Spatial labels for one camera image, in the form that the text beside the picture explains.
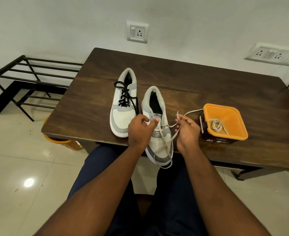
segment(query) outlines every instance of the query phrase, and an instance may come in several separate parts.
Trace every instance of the white wall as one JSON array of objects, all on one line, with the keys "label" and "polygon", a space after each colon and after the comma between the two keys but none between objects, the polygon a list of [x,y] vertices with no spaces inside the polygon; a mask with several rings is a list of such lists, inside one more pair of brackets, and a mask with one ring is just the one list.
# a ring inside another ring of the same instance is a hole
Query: white wall
[{"label": "white wall", "polygon": [[[126,20],[149,23],[129,42]],[[274,75],[244,60],[256,42],[289,46],[289,0],[0,0],[0,66],[19,55],[81,62],[94,47]]]}]

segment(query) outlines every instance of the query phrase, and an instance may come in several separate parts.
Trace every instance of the shoe insole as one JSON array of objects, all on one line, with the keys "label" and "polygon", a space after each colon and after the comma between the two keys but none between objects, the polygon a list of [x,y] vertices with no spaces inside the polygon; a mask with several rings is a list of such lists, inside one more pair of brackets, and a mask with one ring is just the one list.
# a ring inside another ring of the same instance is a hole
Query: shoe insole
[{"label": "shoe insole", "polygon": [[163,111],[159,105],[156,92],[153,92],[153,91],[151,92],[149,105],[154,113],[154,116],[161,118]]},{"label": "shoe insole", "polygon": [[129,71],[128,71],[128,73],[127,73],[127,75],[126,75],[126,77],[125,77],[125,79],[124,79],[124,83],[128,86],[128,85],[130,85],[132,82],[133,82],[133,80],[132,80],[131,75],[130,75],[130,73],[129,73]]}]

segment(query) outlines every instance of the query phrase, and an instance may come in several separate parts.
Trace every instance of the white sneaker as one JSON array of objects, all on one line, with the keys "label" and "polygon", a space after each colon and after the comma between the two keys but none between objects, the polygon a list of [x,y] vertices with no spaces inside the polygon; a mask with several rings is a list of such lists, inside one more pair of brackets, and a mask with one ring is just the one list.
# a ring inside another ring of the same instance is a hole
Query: white sneaker
[{"label": "white sneaker", "polygon": [[137,80],[132,69],[127,68],[114,83],[115,94],[110,113],[112,132],[120,137],[128,137],[128,125],[139,114]]},{"label": "white sneaker", "polygon": [[158,126],[155,128],[149,145],[146,148],[146,154],[149,159],[158,166],[172,165],[173,157],[173,138],[167,122],[165,104],[159,89],[151,86],[145,93],[141,104],[143,115],[149,118],[149,124],[152,119],[160,118]]}]

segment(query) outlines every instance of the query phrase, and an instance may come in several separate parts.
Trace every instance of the plastic container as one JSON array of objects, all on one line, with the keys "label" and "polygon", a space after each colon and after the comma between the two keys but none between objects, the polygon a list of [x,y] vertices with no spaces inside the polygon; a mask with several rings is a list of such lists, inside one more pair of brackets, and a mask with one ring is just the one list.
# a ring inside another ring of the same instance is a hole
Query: plastic container
[{"label": "plastic container", "polygon": [[[245,124],[236,108],[207,103],[204,105],[203,110],[199,119],[204,140],[231,144],[248,138]],[[212,121],[209,119],[220,119],[228,134],[223,128],[220,132],[211,129]]]},{"label": "plastic container", "polygon": [[[44,120],[44,124],[47,122],[48,118],[50,117],[50,115]],[[75,150],[75,151],[79,151],[81,149],[83,149],[84,147],[77,141],[73,141],[73,140],[65,140],[65,139],[59,139],[59,138],[50,138],[49,136],[43,134],[44,137],[50,141],[51,143],[56,143],[56,144],[62,144],[63,146],[66,146],[67,148],[71,149],[71,150]]]}]

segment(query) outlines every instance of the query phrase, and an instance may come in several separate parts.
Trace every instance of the black metal shoe rack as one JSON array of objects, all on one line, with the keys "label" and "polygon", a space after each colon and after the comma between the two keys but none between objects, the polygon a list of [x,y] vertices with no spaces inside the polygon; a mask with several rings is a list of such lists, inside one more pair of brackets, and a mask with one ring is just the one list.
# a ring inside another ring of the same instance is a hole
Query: black metal shoe rack
[{"label": "black metal shoe rack", "polygon": [[[39,73],[35,72],[33,70],[33,67],[37,68],[43,68],[43,69],[55,69],[55,70],[61,70],[61,71],[71,71],[71,72],[79,72],[78,69],[67,69],[67,68],[60,68],[60,67],[51,67],[51,66],[45,66],[45,65],[38,65],[38,64],[30,64],[29,60],[31,61],[40,61],[40,62],[47,62],[47,63],[60,63],[60,64],[67,64],[67,65],[75,65],[75,66],[82,66],[83,64],[79,63],[71,63],[71,62],[63,62],[63,61],[55,61],[55,60],[47,60],[47,59],[35,59],[35,58],[27,58],[25,55],[20,56],[19,58],[15,59],[14,61],[10,62],[7,64],[5,67],[0,69],[0,78],[4,79],[12,79],[16,81],[22,81],[26,83],[33,83],[33,86],[41,86],[41,91],[45,92],[48,96],[47,97],[37,97],[37,96],[32,96],[34,91],[39,91],[37,87],[30,89],[18,102],[15,101],[13,98],[11,98],[11,101],[21,109],[21,111],[31,120],[34,122],[34,120],[31,118],[31,116],[21,107],[21,105],[29,105],[29,106],[34,106],[34,107],[41,107],[41,108],[52,108],[54,107],[51,106],[45,106],[45,105],[38,105],[38,104],[31,104],[31,103],[25,103],[25,101],[28,98],[40,98],[40,99],[48,99],[48,100],[53,100],[53,101],[59,101],[60,99],[58,98],[52,98],[51,95],[49,94],[49,91],[52,89],[52,87],[58,87],[58,88],[63,88],[66,90],[68,88],[67,85],[61,85],[61,84],[53,84],[53,83],[47,83],[47,82],[42,82],[38,75],[43,75],[43,76],[49,76],[49,77],[54,77],[54,78],[63,78],[63,79],[74,79],[74,77],[69,77],[69,76],[62,76],[62,75],[52,75],[52,74],[46,74],[46,73]],[[28,66],[31,71],[25,71],[25,70],[20,70],[20,69],[13,69],[16,65],[24,65]],[[22,79],[22,78],[16,78],[16,77],[10,77],[10,76],[5,76],[3,75],[7,71],[15,71],[15,72],[21,72],[21,73],[27,73],[27,74],[32,74],[35,76],[35,80],[29,80],[29,79]],[[5,92],[5,89],[1,86],[0,84],[0,89]]]}]

